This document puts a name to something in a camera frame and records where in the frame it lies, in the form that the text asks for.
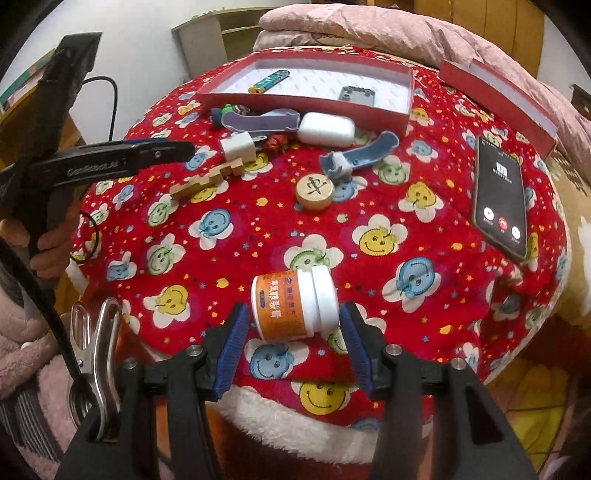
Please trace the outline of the person's left hand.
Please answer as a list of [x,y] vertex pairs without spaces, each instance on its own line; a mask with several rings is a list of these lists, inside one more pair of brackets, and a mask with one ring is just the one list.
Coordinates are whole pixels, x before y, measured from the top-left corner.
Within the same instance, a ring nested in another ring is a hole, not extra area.
[[[39,252],[29,261],[30,268],[38,277],[51,279],[65,272],[70,262],[71,236],[79,223],[80,204],[78,199],[74,199],[64,220],[55,229],[39,238],[37,242]],[[28,250],[30,235],[18,220],[2,220],[1,237],[11,247],[23,247]]]

